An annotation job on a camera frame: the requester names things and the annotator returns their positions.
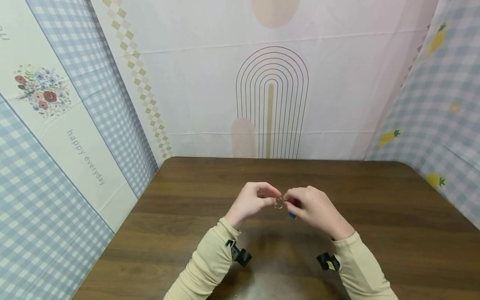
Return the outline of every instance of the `floral bouquet print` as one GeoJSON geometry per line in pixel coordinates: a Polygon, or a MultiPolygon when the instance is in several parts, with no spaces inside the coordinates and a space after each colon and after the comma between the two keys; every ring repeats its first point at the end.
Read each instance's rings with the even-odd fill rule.
{"type": "Polygon", "coordinates": [[[18,99],[30,103],[44,118],[59,116],[70,108],[65,79],[56,75],[55,69],[21,65],[15,72],[15,81],[21,90],[18,99]]]}

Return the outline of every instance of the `beige long-sleeve shirt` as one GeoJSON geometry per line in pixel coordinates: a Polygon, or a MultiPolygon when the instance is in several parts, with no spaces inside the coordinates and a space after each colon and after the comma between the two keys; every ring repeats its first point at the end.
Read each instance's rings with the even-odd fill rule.
{"type": "MultiPolygon", "coordinates": [[[[202,300],[210,296],[233,263],[230,247],[225,244],[228,240],[237,240],[239,235],[239,231],[221,218],[200,241],[164,300],[202,300]]],[[[397,299],[378,262],[357,232],[333,244],[335,257],[340,262],[340,278],[353,300],[397,299]]]]}

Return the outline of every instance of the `hand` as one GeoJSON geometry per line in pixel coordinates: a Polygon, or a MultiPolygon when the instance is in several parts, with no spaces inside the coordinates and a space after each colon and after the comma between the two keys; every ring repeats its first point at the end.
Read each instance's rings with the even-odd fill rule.
{"type": "Polygon", "coordinates": [[[246,218],[255,215],[265,206],[274,205],[280,197],[276,188],[266,182],[247,182],[225,215],[227,222],[238,229],[246,218]]]}
{"type": "Polygon", "coordinates": [[[312,186],[290,189],[283,200],[289,212],[334,240],[343,240],[355,233],[355,229],[337,211],[327,195],[312,186]]]}

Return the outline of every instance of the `left hand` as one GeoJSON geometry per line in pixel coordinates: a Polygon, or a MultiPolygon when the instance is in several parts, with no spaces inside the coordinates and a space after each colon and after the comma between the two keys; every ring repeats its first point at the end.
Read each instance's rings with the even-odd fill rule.
{"type": "Polygon", "coordinates": [[[225,215],[227,222],[238,229],[246,218],[255,215],[265,206],[274,205],[281,197],[276,188],[266,182],[247,182],[225,215]]]}

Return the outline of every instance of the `blue flower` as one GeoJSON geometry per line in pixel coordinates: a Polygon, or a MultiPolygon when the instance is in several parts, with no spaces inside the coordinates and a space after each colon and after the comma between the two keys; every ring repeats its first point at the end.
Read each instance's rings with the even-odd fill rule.
{"type": "Polygon", "coordinates": [[[40,72],[35,72],[35,78],[37,80],[43,80],[45,78],[45,76],[40,72]]]}

